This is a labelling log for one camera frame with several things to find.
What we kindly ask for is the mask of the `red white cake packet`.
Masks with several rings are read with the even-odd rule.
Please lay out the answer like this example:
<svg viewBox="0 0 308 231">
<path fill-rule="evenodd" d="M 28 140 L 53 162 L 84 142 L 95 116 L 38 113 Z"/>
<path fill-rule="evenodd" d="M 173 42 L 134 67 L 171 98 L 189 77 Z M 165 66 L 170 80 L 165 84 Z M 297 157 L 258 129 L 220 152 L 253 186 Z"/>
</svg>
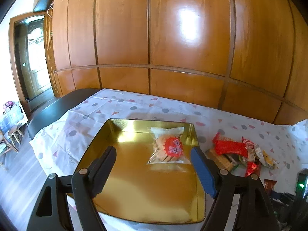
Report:
<svg viewBox="0 0 308 231">
<path fill-rule="evenodd" d="M 185 156 L 183 143 L 180 140 L 184 130 L 184 127 L 151 127 L 149 132 L 153 137 L 153 153 L 147 165 L 159 163 L 190 164 L 191 162 Z"/>
</svg>

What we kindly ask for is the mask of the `shiny red snack packet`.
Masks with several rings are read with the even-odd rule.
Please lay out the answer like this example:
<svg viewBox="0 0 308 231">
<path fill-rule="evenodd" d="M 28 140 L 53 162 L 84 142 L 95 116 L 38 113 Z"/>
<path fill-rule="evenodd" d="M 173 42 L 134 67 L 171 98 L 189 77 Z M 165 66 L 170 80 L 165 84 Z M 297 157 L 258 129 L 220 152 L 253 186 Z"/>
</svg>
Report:
<svg viewBox="0 0 308 231">
<path fill-rule="evenodd" d="M 216 133 L 212 142 L 217 155 L 236 154 L 248 158 L 248 150 L 244 143 L 223 138 L 220 132 Z"/>
</svg>

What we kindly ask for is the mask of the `dark brown snack packet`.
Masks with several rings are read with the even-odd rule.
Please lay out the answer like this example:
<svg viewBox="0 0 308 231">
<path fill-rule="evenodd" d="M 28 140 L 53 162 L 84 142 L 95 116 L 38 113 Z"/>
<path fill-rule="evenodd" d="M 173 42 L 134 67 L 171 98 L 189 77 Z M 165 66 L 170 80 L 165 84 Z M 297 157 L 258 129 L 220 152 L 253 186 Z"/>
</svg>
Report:
<svg viewBox="0 0 308 231">
<path fill-rule="evenodd" d="M 264 188 L 266 193 L 270 196 L 275 184 L 277 183 L 276 180 L 264 179 Z"/>
</svg>

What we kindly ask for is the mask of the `small red foil packet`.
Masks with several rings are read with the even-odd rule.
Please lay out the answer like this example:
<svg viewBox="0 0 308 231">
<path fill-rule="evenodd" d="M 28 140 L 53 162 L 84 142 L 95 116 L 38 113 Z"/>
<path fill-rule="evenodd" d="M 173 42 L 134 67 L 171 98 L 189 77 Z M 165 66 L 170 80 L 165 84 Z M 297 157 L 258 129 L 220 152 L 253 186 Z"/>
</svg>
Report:
<svg viewBox="0 0 308 231">
<path fill-rule="evenodd" d="M 261 163 L 257 162 L 247 162 L 247 167 L 245 171 L 245 177 L 250 176 L 251 174 L 260 175 Z"/>
</svg>

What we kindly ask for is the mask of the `green-edged biscuit packet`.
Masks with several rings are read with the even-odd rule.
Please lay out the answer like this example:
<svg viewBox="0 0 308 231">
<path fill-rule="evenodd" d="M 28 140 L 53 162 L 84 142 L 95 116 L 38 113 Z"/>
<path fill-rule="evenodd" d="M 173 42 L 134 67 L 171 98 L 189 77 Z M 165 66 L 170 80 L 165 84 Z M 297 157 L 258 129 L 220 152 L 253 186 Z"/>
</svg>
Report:
<svg viewBox="0 0 308 231">
<path fill-rule="evenodd" d="M 219 169 L 226 169 L 229 172 L 234 171 L 239 166 L 239 161 L 235 159 L 232 154 L 222 154 L 218 155 L 214 148 L 211 148 L 205 153 L 208 159 L 215 162 Z"/>
</svg>

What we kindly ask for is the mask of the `yellow white snack packet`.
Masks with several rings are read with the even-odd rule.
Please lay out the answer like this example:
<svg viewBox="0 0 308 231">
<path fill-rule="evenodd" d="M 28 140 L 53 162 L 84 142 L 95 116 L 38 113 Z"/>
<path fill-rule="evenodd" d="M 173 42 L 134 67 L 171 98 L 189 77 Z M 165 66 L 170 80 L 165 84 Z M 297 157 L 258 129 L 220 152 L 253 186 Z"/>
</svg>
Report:
<svg viewBox="0 0 308 231">
<path fill-rule="evenodd" d="M 258 157 L 258 160 L 264 167 L 269 169 L 275 169 L 277 166 L 277 162 L 274 158 L 272 158 L 266 151 L 262 150 L 259 146 L 256 146 L 255 153 Z"/>
</svg>

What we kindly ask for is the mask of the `red white candy packet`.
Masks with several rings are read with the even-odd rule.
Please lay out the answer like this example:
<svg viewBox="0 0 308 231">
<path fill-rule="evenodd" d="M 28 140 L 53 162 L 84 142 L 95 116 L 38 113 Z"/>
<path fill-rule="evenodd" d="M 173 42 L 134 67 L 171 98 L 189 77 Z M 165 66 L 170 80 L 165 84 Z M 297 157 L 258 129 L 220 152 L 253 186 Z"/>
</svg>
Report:
<svg viewBox="0 0 308 231">
<path fill-rule="evenodd" d="M 244 162 L 256 162 L 258 161 L 258 157 L 255 152 L 255 144 L 249 139 L 242 137 L 242 143 L 245 144 L 245 148 L 247 149 L 248 158 L 243 158 Z"/>
</svg>

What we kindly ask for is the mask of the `white patterned tablecloth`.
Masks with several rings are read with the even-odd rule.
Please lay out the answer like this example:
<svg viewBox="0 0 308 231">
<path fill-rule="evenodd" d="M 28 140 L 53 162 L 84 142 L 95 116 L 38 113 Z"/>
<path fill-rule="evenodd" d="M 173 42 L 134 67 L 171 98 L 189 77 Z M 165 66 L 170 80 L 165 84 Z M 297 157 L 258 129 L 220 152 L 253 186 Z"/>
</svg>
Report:
<svg viewBox="0 0 308 231">
<path fill-rule="evenodd" d="M 198 147 L 205 154 L 214 148 L 213 138 L 242 142 L 251 140 L 277 162 L 275 169 L 261 164 L 259 179 L 276 180 L 273 191 L 295 195 L 298 173 L 307 168 L 307 121 L 295 125 L 273 125 L 204 106 L 152 95 L 111 89 L 80 89 L 48 106 L 29 124 L 34 153 L 47 177 L 59 177 L 79 171 L 77 165 L 88 146 L 108 119 L 172 121 L 194 125 Z M 247 162 L 232 154 L 239 166 L 230 172 L 245 177 Z M 233 230 L 240 195 L 233 196 L 231 212 L 224 230 Z M 99 213 L 106 230 L 202 230 L 213 198 L 205 193 L 205 218 L 190 224 L 150 224 Z"/>
</svg>

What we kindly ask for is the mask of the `small wooden stool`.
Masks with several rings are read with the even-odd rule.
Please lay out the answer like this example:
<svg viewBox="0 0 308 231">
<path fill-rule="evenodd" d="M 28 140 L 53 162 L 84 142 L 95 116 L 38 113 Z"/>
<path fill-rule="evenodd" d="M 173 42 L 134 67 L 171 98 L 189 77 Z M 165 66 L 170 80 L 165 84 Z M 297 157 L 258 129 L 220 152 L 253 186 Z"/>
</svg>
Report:
<svg viewBox="0 0 308 231">
<path fill-rule="evenodd" d="M 14 138 L 18 144 L 21 144 L 22 141 L 22 139 L 19 139 L 18 136 L 22 138 L 24 137 L 24 134 L 21 132 L 17 125 L 14 125 L 10 128 L 10 130 L 8 131 L 8 135 L 11 139 Z"/>
</svg>

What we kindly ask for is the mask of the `gold metal tin tray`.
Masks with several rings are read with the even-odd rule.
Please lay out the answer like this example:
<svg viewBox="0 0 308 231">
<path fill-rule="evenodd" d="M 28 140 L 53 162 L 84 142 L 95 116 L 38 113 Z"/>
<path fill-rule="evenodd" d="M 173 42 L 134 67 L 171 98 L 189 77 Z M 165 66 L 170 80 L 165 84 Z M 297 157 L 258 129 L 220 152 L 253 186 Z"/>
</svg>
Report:
<svg viewBox="0 0 308 231">
<path fill-rule="evenodd" d="M 107 147 L 116 161 L 103 191 L 94 198 L 100 213 L 150 224 L 190 224 L 205 218 L 205 193 L 190 164 L 149 164 L 154 139 L 151 127 L 183 127 L 180 140 L 186 157 L 198 146 L 192 123 L 108 119 L 80 159 L 88 167 Z"/>
</svg>

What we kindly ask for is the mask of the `plaid fabric chair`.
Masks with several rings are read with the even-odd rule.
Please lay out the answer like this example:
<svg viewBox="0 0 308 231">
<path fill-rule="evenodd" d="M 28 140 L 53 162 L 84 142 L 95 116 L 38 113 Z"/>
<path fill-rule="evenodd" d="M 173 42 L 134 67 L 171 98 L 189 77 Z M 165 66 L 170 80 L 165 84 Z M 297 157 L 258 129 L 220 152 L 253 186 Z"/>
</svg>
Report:
<svg viewBox="0 0 308 231">
<path fill-rule="evenodd" d="M 28 124 L 28 118 L 20 101 L 8 101 L 1 108 L 1 131 L 7 134 L 15 125 L 19 128 Z"/>
</svg>

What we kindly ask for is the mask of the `wooden door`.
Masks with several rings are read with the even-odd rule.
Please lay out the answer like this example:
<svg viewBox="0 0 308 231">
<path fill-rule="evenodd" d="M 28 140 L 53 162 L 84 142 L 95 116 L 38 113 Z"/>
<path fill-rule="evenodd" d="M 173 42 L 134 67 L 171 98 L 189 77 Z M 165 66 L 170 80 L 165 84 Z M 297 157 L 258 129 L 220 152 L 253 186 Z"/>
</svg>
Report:
<svg viewBox="0 0 308 231">
<path fill-rule="evenodd" d="M 28 114 L 55 98 L 45 51 L 45 13 L 10 19 L 9 51 L 18 98 Z"/>
</svg>

